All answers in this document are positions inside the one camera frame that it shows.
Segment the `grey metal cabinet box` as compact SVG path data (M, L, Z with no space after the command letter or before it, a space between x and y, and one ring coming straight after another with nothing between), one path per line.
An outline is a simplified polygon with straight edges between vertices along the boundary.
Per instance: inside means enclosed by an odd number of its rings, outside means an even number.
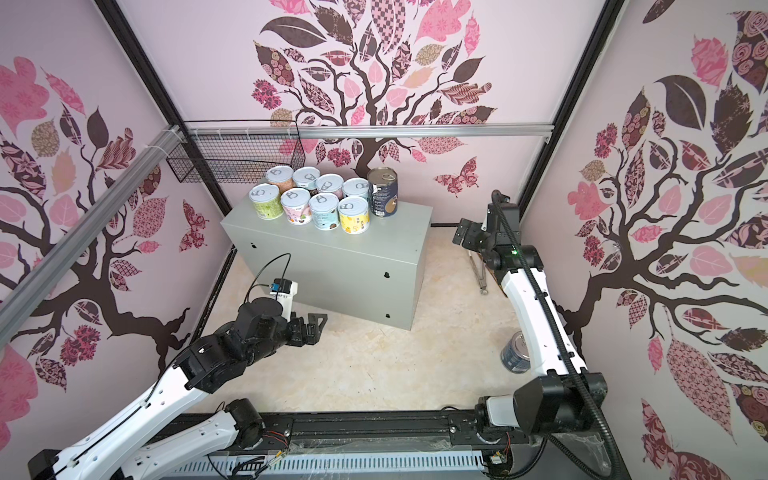
M321 231L284 217L262 220L247 200L221 222L250 271L266 284L285 277L296 301L409 330L423 282L432 210L402 202L358 235Z

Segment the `yellow label can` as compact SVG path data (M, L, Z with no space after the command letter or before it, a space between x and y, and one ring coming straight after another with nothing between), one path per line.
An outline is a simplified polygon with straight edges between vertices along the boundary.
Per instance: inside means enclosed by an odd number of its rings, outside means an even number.
M358 235L368 230L370 210L368 201L360 196L349 196L338 205L341 228L347 234Z

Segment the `green label can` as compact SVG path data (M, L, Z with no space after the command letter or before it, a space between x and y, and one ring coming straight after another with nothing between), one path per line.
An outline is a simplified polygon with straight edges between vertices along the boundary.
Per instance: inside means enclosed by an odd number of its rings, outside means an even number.
M277 186L262 183L254 186L248 194L250 201L262 220L275 220L284 213Z

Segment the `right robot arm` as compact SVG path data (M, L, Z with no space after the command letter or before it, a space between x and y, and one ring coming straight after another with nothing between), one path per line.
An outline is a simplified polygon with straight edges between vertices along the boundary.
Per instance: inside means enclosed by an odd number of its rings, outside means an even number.
M486 219L462 219L453 242L479 257L481 272L492 274L510 301L529 355L533 377L513 393L479 399L482 426L519 431L553 445L592 479L627 479L630 474L601 410L608 387L590 372L571 343L547 292L544 266L536 248L521 242L520 213L511 199L495 190ZM605 474L590 467L561 440L561 435L595 433L607 456Z

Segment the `metal tongs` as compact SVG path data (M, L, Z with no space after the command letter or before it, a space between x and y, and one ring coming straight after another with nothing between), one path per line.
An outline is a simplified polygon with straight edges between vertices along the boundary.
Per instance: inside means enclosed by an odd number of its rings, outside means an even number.
M478 285L478 289L481 295L488 294L486 268L482 261L482 258L475 252L468 253L468 259L472 268L475 280Z

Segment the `left aluminium rail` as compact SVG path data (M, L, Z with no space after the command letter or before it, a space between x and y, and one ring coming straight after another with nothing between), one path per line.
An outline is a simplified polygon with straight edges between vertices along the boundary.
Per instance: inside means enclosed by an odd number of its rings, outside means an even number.
M125 173L80 218L78 223L57 242L38 267L10 292L1 308L1 344L6 345L33 311L79 256L99 235L108 221L124 205L133 191L182 140L177 125L162 130L138 155Z

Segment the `teal label coconut can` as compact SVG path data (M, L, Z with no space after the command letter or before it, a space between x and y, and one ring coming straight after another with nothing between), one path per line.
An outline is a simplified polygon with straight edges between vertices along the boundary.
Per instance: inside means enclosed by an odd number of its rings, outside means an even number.
M292 180L297 188L303 188L314 196L318 193L317 180L320 176L316 167L305 166L294 171Z

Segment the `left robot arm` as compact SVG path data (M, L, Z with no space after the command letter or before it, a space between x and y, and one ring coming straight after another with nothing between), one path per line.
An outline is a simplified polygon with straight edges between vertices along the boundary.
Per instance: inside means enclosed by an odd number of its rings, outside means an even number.
M261 417L238 400L208 420L162 441L154 436L191 406L243 375L283 346L319 342L328 317L297 317L280 301L259 297L242 304L235 320L184 348L159 379L118 414L60 451L44 449L28 462L33 479L160 479L198 456L253 443Z

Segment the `pink label can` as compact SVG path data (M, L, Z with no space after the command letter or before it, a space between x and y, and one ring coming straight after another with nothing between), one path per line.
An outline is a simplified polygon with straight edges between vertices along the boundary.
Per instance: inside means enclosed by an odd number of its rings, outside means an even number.
M342 176L334 173L323 174L316 181L316 190L318 193L333 194L338 199L344 198L343 184L345 180Z
M291 188L281 195L281 206L291 224L306 225L312 221L311 197L311 193L304 188Z

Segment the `orange label can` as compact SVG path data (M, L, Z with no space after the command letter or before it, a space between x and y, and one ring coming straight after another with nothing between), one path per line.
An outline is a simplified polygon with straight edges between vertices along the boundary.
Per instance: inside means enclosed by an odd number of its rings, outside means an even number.
M276 186L280 193L284 193L295 187L293 180L294 170L288 165L278 165L268 169L265 179L271 185Z

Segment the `red tomato can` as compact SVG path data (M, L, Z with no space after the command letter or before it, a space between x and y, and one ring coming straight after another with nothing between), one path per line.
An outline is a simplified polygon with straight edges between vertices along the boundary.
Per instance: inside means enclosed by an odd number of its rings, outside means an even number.
M371 210L380 218L393 216L398 207L398 176L390 167L369 171L367 180L371 187Z

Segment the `blue label tin can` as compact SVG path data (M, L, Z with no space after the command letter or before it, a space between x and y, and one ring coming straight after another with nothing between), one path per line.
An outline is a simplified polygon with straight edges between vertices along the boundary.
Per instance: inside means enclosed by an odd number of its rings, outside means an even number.
M502 365L515 374L526 373L530 369L530 357L523 333L516 331L500 353Z

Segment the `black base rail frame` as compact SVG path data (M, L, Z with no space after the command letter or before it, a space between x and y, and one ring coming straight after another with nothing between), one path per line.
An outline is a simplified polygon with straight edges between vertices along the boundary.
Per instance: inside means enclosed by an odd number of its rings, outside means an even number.
M629 476L598 400L557 397L551 393L483 397L474 410L446 407L430 411L313 412L259 414L236 400L208 418L185 414L151 439L151 448L170 451L168 468L210 454L266 454L278 449L345 445L356 440L432 438L485 453L540 438L552 444L588 476L599 473L559 440L564 433L596 432L608 456L610 479Z

